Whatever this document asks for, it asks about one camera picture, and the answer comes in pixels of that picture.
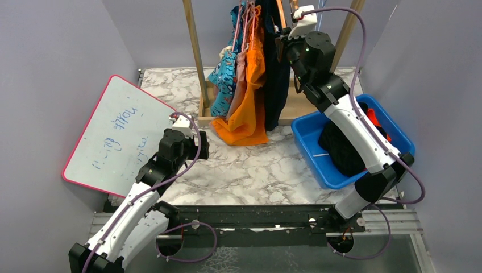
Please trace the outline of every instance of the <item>blue plastic bin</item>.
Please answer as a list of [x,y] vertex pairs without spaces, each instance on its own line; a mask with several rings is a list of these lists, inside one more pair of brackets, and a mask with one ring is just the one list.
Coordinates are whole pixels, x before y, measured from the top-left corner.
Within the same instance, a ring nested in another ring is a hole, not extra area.
[[[392,138],[392,145],[400,150],[401,153],[410,152],[412,155],[415,155],[414,144],[395,124],[375,98],[363,94],[357,96],[356,100],[358,103],[366,103],[369,108],[375,111],[381,127]],[[315,112],[295,119],[291,124],[291,128],[294,132],[296,145],[311,168],[319,185],[322,188],[341,189],[355,182],[358,178],[365,175],[367,171],[347,177],[337,170],[329,156],[313,157],[313,155],[327,153],[319,146],[318,139],[328,121],[329,119],[324,114]]]

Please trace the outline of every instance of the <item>wooden frame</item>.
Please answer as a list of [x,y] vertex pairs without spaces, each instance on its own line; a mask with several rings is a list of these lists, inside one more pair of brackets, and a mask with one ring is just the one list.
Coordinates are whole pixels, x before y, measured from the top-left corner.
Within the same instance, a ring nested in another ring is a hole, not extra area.
[[[182,2],[184,4],[184,11],[186,14],[186,21],[188,23],[189,36],[191,39],[191,45],[193,47],[194,61],[196,62],[196,70],[201,87],[201,98],[198,117],[199,125],[207,126],[209,122],[214,119],[213,117],[211,117],[210,110],[210,107],[214,102],[213,84],[207,81],[204,76],[204,70],[201,60],[201,51],[199,49],[199,41],[197,39],[196,23],[194,20],[194,12],[191,0],[182,0]],[[277,3],[280,6],[281,0],[277,0]],[[351,8],[360,12],[364,4],[365,0],[352,0]],[[284,18],[282,6],[280,9],[280,16],[281,18]],[[336,41],[336,54],[331,67],[332,71],[334,71],[335,68],[338,66],[340,57],[345,49],[346,44],[348,43],[348,39],[350,38],[351,33],[353,32],[355,24],[355,16],[352,14],[348,14],[343,23],[340,35],[338,36],[338,40]],[[295,118],[307,115],[315,111],[317,111],[317,109],[305,98],[305,96],[296,94],[296,91],[294,90],[293,80],[291,80],[288,91],[288,99],[286,101],[286,106],[281,112],[279,125],[289,126]]]

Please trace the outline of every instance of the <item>clothes hanger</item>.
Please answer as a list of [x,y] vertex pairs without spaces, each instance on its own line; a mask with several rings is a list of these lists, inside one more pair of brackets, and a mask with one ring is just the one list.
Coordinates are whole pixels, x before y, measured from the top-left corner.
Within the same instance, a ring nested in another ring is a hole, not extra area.
[[245,50],[246,47],[246,32],[248,32],[247,27],[251,23],[252,17],[251,9],[254,7],[254,2],[246,3],[246,9],[244,11],[244,33],[243,33],[243,43],[241,44],[241,52]]
[[241,18],[241,8],[243,7],[243,0],[239,0],[238,5],[238,20],[236,21],[236,30],[234,31],[234,39],[232,40],[232,47],[231,52],[234,51],[234,45],[236,45],[236,41],[238,40],[239,34],[239,19]]

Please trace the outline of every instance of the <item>gray wall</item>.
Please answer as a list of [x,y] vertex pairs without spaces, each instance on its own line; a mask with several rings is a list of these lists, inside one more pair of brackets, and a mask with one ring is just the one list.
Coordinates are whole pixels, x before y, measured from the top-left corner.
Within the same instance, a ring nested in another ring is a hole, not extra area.
[[109,76],[136,67],[101,2],[0,4],[0,272],[70,272],[106,196],[60,173]]
[[[417,147],[416,205],[438,273],[480,272],[481,1],[403,0],[362,71]],[[401,183],[406,198],[416,182]]]
[[[395,5],[400,0],[367,0],[361,12],[368,28],[368,53],[375,46]],[[194,58],[182,1],[102,0],[138,67],[193,67]],[[192,0],[204,66],[219,62],[219,52],[227,45],[232,24],[229,11],[237,0]],[[288,0],[283,1],[289,11]],[[317,0],[299,0],[301,5],[318,7]],[[327,6],[349,6],[351,0],[328,0]],[[321,31],[335,43],[346,13],[323,15]],[[356,26],[340,61],[355,65],[362,32]]]

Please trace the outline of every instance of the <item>wooden post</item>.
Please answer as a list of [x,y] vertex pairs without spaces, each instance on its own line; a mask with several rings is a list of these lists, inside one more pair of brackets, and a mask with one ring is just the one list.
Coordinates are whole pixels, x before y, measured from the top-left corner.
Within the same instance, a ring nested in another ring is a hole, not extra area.
[[281,22],[281,29],[286,28],[286,18],[285,18],[285,11],[283,10],[283,4],[281,0],[276,0],[278,5],[278,11],[280,12],[280,22]]
[[[356,10],[357,12],[361,12],[364,4],[365,0],[353,0],[351,2],[350,8]],[[333,63],[331,65],[331,72],[335,71],[336,67],[338,66],[338,62],[340,62],[340,58],[342,57],[342,53],[345,50],[345,46],[347,45],[351,33],[353,32],[353,28],[357,23],[358,19],[353,14],[348,13],[345,22],[343,23],[342,30],[340,31],[340,36],[338,36],[338,40],[336,41],[336,53],[335,57],[333,58]]]
[[206,78],[204,78],[204,69],[202,67],[201,51],[199,50],[199,41],[197,39],[196,23],[194,21],[193,5],[191,0],[182,0],[184,4],[184,12],[186,13],[186,21],[188,23],[189,37],[191,38],[191,45],[193,46],[194,61],[196,62],[197,76],[199,78],[199,85],[201,86],[201,96],[203,98],[203,105],[200,107],[209,107],[209,97],[207,95]]

